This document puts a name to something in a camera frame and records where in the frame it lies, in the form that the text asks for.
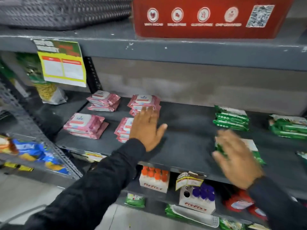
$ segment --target red box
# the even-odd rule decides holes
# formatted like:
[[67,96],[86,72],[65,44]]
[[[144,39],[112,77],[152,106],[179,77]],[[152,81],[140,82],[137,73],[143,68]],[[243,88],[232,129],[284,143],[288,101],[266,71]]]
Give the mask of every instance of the red box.
[[294,0],[133,0],[137,35],[274,38]]

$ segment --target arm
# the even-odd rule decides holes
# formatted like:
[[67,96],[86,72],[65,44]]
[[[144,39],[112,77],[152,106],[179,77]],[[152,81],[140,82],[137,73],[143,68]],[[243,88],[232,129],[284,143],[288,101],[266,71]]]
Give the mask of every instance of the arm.
[[32,215],[25,229],[95,229],[135,175],[135,166],[142,156],[153,150],[164,135],[167,125],[157,129],[157,120],[158,112],[143,108],[134,118],[130,139],[59,194],[45,210]]
[[307,229],[307,208],[292,201],[264,176],[251,151],[235,133],[219,131],[217,141],[228,159],[217,151],[213,152],[213,157],[235,186],[248,191],[255,205],[266,214],[272,230]]

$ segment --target blue chip bag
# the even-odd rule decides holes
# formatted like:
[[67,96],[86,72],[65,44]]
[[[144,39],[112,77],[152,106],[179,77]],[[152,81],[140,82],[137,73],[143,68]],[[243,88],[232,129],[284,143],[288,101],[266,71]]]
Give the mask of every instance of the blue chip bag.
[[44,152],[40,149],[39,144],[34,141],[21,141],[12,139],[12,142],[18,150],[18,157],[27,161],[42,160]]
[[48,148],[46,148],[42,143],[39,145],[40,149],[44,151],[44,158],[43,161],[45,162],[45,166],[50,169],[57,171],[62,174],[69,174],[67,169],[65,168],[65,165],[61,160],[54,157],[53,153],[50,152]]

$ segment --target tiled floor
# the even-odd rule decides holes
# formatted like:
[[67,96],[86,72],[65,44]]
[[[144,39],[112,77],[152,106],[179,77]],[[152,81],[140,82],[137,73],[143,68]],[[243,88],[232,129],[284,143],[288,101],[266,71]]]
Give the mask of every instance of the tiled floor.
[[[0,221],[15,216],[33,207],[50,204],[62,191],[53,185],[37,182],[15,175],[0,173]],[[13,220],[11,224],[24,224],[32,213]],[[143,211],[113,204],[105,213],[97,230],[204,230],[156,216]]]

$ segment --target black sleeve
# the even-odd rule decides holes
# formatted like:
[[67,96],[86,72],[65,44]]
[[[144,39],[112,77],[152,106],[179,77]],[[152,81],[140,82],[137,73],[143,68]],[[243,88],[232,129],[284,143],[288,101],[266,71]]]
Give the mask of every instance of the black sleeve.
[[25,229],[95,229],[134,177],[135,167],[145,152],[139,140],[128,140],[93,171],[60,193],[46,209],[32,215]]
[[248,193],[266,214],[272,230],[307,229],[307,208],[293,201],[271,179],[256,179]]

